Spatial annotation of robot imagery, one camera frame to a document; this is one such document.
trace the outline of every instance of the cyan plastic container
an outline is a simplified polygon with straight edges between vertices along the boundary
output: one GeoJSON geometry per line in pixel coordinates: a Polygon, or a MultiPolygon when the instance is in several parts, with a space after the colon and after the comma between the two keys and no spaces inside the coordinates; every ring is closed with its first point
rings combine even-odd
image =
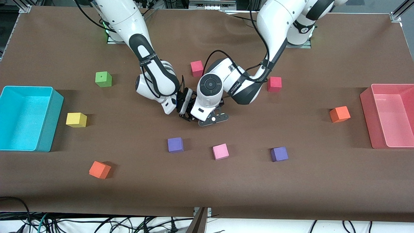
{"type": "Polygon", "coordinates": [[[63,96],[52,87],[5,86],[0,96],[0,150],[49,152],[63,96]]]}

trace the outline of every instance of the pink plastic container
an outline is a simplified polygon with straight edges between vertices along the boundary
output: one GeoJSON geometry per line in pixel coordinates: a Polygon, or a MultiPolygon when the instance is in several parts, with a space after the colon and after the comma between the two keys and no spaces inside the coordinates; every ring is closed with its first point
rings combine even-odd
{"type": "Polygon", "coordinates": [[[374,149],[414,149],[414,84],[372,84],[360,97],[374,149]]]}

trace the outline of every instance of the white surface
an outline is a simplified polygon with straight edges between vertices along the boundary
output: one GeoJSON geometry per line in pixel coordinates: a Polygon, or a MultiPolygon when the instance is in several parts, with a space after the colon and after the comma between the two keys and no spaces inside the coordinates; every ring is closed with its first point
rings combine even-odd
{"type": "MultiPolygon", "coordinates": [[[[118,218],[116,220],[122,221],[125,218],[118,218]]],[[[148,226],[157,225],[162,222],[167,222],[170,217],[158,217],[154,219],[148,226]]],[[[103,221],[105,218],[82,218],[76,219],[78,221],[103,221]]],[[[139,225],[144,218],[132,218],[131,221],[134,226],[139,225]]],[[[190,220],[176,222],[178,229],[190,225],[190,220]]],[[[309,233],[313,220],[272,220],[272,219],[232,219],[232,218],[210,218],[207,223],[206,233],[216,233],[222,230],[223,233],[309,233]]],[[[352,221],[357,233],[367,233],[369,222],[367,221],[352,221]]],[[[21,221],[0,221],[0,233],[9,233],[17,231],[22,226],[21,221]]],[[[99,226],[99,223],[70,223],[63,222],[59,226],[67,233],[92,233],[99,226]]],[[[352,232],[351,226],[347,223],[346,226],[352,232]]],[[[109,232],[111,225],[105,224],[97,233],[109,232]]],[[[151,232],[164,232],[165,228],[156,228],[151,232]]],[[[128,229],[120,227],[114,233],[127,233],[128,229]]],[[[412,233],[414,232],[414,223],[395,223],[395,222],[374,222],[372,226],[372,233],[412,233]]],[[[318,220],[313,233],[346,233],[342,227],[341,221],[323,221],[318,220]]]]}

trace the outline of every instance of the cube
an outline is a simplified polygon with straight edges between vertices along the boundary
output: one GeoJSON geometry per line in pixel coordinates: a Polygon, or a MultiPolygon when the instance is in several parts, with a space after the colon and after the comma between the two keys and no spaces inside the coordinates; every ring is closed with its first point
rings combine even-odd
{"type": "Polygon", "coordinates": [[[89,175],[99,179],[106,179],[109,170],[111,170],[111,166],[106,165],[105,163],[94,161],[91,169],[89,169],[89,175]]]}
{"type": "Polygon", "coordinates": [[[191,71],[193,72],[193,77],[200,78],[203,75],[203,62],[193,61],[191,63],[191,71]]]}
{"type": "Polygon", "coordinates": [[[224,159],[229,156],[229,151],[227,150],[226,144],[213,146],[213,153],[214,153],[215,160],[224,159]]]}
{"type": "Polygon", "coordinates": [[[112,76],[106,71],[97,72],[95,82],[100,87],[112,87],[112,76]]]}
{"type": "Polygon", "coordinates": [[[66,117],[66,124],[73,128],[83,128],[86,127],[87,116],[80,113],[68,113],[66,117]]]}
{"type": "Polygon", "coordinates": [[[273,162],[283,161],[289,158],[286,147],[273,148],[270,153],[272,155],[273,162]]]}
{"type": "Polygon", "coordinates": [[[346,121],[351,118],[351,115],[349,114],[348,108],[346,106],[332,109],[329,112],[329,115],[331,115],[333,123],[346,121]]]}
{"type": "Polygon", "coordinates": [[[168,151],[170,153],[178,153],[184,151],[182,138],[169,138],[168,139],[168,151]]]}
{"type": "Polygon", "coordinates": [[[268,92],[279,92],[282,88],[282,78],[281,77],[270,77],[267,82],[267,91],[268,92]]]}

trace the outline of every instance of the brown tabletop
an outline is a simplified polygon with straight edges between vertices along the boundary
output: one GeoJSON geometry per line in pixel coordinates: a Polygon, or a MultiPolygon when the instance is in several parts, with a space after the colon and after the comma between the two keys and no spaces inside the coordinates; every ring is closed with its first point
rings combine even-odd
{"type": "MultiPolygon", "coordinates": [[[[244,68],[265,54],[252,28],[218,11],[159,10],[147,25],[159,57],[194,89],[190,62],[215,49],[244,68]]],[[[191,216],[211,206],[232,218],[414,221],[414,150],[372,149],[359,100],[372,83],[413,82],[402,28],[388,15],[350,14],[318,26],[312,49],[286,49],[272,71],[280,93],[264,85],[248,106],[225,99],[229,120],[202,128],[137,94],[137,58],[107,45],[77,8],[33,7],[0,63],[0,88],[52,86],[65,100],[52,152],[0,153],[0,195],[44,212],[191,216]],[[98,71],[114,86],[97,86],[98,71]],[[351,119],[331,123],[329,110],[344,105],[351,119]],[[88,127],[66,126],[68,112],[87,114],[88,127]],[[168,152],[172,137],[185,152],[168,152]],[[215,161],[212,146],[222,143],[230,157],[215,161]],[[289,159],[272,163],[280,146],[289,159]],[[94,160],[113,165],[110,179],[88,174],[94,160]]],[[[0,209],[24,210],[4,201],[0,209]]]]}

